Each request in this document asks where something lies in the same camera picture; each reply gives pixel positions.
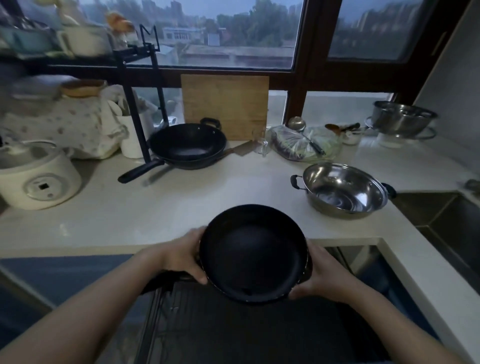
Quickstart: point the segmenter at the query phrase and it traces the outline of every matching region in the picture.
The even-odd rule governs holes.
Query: black frying pan
[[[161,129],[152,134],[147,144],[157,158],[118,177],[120,183],[131,182],[165,163],[182,170],[208,167],[222,156],[227,138],[218,120],[203,118],[200,124],[178,124]]]
[[[200,240],[208,280],[228,298],[269,303],[288,295],[311,274],[307,242],[286,214],[263,205],[241,205],[215,217]],[[164,272],[142,293],[172,284],[185,272]]]

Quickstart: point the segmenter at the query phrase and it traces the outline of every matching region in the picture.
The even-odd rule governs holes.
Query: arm
[[[203,229],[148,247],[42,318],[0,351],[0,363],[93,363],[112,330],[160,270],[185,270],[202,284],[194,255]]]
[[[385,297],[351,275],[324,248],[309,244],[312,277],[295,286],[290,298],[320,295],[349,304],[377,333],[397,364],[462,364],[437,340],[404,317]]]

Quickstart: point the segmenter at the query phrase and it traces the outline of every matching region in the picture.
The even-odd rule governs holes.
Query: white countertop
[[[371,137],[358,148],[344,146],[336,161],[403,192],[457,190],[477,178],[422,144],[387,149]],[[324,246],[377,245],[442,341],[480,363],[480,296],[392,203],[360,220],[321,215],[290,185],[290,175],[301,175],[307,165],[275,152],[230,155],[203,170],[160,167],[129,184],[117,182],[136,165],[121,155],[80,162],[88,182],[71,200],[42,211],[3,211],[0,258],[135,253],[206,225],[232,206],[268,205]]]

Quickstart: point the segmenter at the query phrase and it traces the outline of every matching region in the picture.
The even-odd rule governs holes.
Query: glass cup
[[[265,157],[270,152],[270,141],[268,140],[268,130],[254,129],[252,131],[252,140],[255,142],[255,153]]]

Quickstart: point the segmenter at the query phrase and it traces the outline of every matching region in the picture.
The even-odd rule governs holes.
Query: window frame
[[[293,66],[290,70],[227,69],[160,65],[162,87],[181,88],[183,73],[262,75],[270,77],[271,90],[287,91],[284,120],[301,115],[307,91],[388,92],[394,101],[415,101],[470,0],[436,1],[405,63],[397,61],[328,58],[342,0],[304,0]],[[22,15],[17,0],[0,0],[12,14]],[[24,61],[31,74],[69,74],[78,78],[121,83],[116,67],[49,65]],[[129,65],[126,80],[134,87],[157,87],[149,65]]]

